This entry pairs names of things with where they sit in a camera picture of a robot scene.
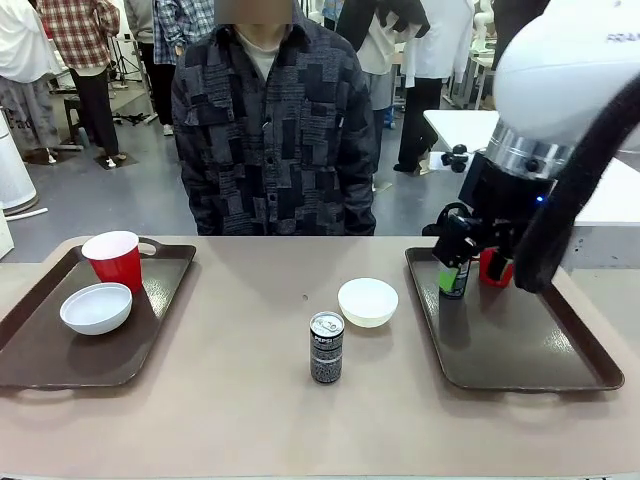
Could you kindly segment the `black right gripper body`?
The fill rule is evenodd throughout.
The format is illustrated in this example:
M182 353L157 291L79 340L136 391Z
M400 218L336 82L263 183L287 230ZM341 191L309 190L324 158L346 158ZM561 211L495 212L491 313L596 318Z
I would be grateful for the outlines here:
M551 179L508 173L478 152L459 193L470 213L459 215L458 223L466 229L489 229L499 224L526 229L553 185Z

